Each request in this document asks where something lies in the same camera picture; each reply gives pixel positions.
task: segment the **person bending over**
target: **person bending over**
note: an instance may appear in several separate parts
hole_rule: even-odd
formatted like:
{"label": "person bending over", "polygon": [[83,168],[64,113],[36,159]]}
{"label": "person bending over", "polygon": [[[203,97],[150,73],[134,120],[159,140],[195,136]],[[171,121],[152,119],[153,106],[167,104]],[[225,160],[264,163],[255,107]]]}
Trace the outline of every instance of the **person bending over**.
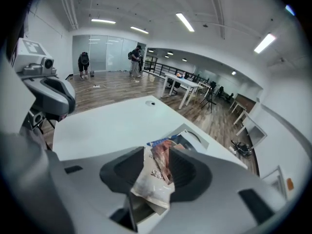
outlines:
{"label": "person bending over", "polygon": [[78,59],[78,67],[80,72],[80,79],[84,80],[84,78],[88,79],[88,67],[89,67],[89,57],[87,52],[82,52]]}
{"label": "person bending over", "polygon": [[131,58],[131,68],[130,68],[130,76],[133,77],[136,75],[136,77],[141,77],[141,75],[138,73],[138,62],[140,60],[139,56],[139,50],[141,49],[141,46],[138,45],[132,52],[132,58]]}

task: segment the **frosted glass door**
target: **frosted glass door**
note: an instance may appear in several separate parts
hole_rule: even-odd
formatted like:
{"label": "frosted glass door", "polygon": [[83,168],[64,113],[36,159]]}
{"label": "frosted glass door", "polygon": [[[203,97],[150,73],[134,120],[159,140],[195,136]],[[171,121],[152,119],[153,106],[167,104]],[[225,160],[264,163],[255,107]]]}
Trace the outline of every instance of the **frosted glass door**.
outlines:
{"label": "frosted glass door", "polygon": [[131,60],[128,59],[128,53],[133,51],[137,46],[136,41],[124,39],[121,51],[121,70],[130,70]]}
{"label": "frosted glass door", "polygon": [[78,59],[82,52],[89,53],[89,35],[73,36],[73,74],[79,74]]}
{"label": "frosted glass door", "polygon": [[121,52],[122,52],[123,38],[108,37],[106,42],[106,70],[118,71],[121,67]]}
{"label": "frosted glass door", "polygon": [[106,70],[106,42],[107,36],[91,35],[89,39],[90,70],[92,71]]}

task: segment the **fluorescent light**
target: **fluorescent light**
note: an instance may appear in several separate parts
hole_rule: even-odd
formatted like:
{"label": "fluorescent light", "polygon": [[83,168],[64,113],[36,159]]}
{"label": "fluorescent light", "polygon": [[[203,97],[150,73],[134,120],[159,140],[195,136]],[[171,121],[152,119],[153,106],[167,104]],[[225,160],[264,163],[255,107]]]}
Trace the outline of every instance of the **fluorescent light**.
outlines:
{"label": "fluorescent light", "polygon": [[142,30],[142,29],[138,29],[138,28],[135,28],[135,27],[131,27],[132,29],[135,29],[135,30],[138,30],[138,31],[140,31],[140,32],[143,32],[143,33],[145,33],[145,34],[148,34],[148,32],[147,31],[145,31],[145,30]]}
{"label": "fluorescent light", "polygon": [[176,13],[176,16],[184,23],[184,25],[188,28],[189,31],[194,32],[194,29],[190,25],[190,23],[186,20],[182,13]]}
{"label": "fluorescent light", "polygon": [[115,21],[108,21],[108,20],[102,20],[102,19],[91,19],[91,21],[97,21],[97,22],[106,22],[106,23],[112,23],[115,24]]}
{"label": "fluorescent light", "polygon": [[289,5],[286,5],[285,9],[288,10],[293,16],[295,15],[293,9]]}
{"label": "fluorescent light", "polygon": [[266,47],[268,47],[274,40],[276,39],[275,36],[272,34],[268,34],[262,42],[254,49],[255,52],[258,54],[261,53],[262,50],[264,50]]}

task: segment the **floor plank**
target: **floor plank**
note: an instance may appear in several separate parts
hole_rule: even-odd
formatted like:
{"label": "floor plank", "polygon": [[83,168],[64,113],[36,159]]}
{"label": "floor plank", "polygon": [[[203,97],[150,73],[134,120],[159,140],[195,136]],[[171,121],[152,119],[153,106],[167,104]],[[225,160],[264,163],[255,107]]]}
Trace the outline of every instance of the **floor plank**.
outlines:
{"label": "floor plank", "polygon": [[[203,104],[200,105],[199,103],[202,101],[204,93],[198,93],[196,101],[192,99],[187,107],[183,106],[179,110],[178,107],[185,94],[185,89],[178,88],[175,96],[169,96],[169,90],[166,90],[165,96],[160,98],[164,79],[147,73],[144,73],[144,75],[145,77],[139,78],[139,83],[132,82],[133,79],[129,77],[128,72],[106,72],[101,75],[96,74],[95,77],[88,80],[69,80],[76,91],[77,97],[76,109],[73,114],[126,99],[152,95],[193,122],[225,148],[228,149],[231,146],[231,139],[251,146],[246,132],[242,132],[239,136],[235,135],[240,129],[240,124],[233,125],[238,115],[235,113],[230,114],[230,104],[223,99],[215,99],[216,105],[213,106],[212,113],[210,113],[207,105],[201,109]],[[105,85],[106,88],[103,86],[101,88],[93,88],[94,85],[99,84]],[[42,130],[47,144],[53,148],[53,128],[46,121]],[[238,155],[238,158],[248,166],[248,170],[256,174],[256,164],[253,155],[247,158]]]}

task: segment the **ceiling beam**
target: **ceiling beam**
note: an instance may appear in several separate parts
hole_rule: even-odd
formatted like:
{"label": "ceiling beam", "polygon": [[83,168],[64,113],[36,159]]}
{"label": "ceiling beam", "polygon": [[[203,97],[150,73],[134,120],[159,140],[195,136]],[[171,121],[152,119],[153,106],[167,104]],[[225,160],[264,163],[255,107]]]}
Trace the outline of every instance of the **ceiling beam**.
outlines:
{"label": "ceiling beam", "polygon": [[[211,0],[211,1],[214,6],[214,12],[217,18],[217,23],[224,26],[224,16],[223,16],[223,11],[222,11],[221,1],[220,0]],[[222,39],[225,39],[224,27],[220,27],[219,29],[220,29],[220,37]]]}

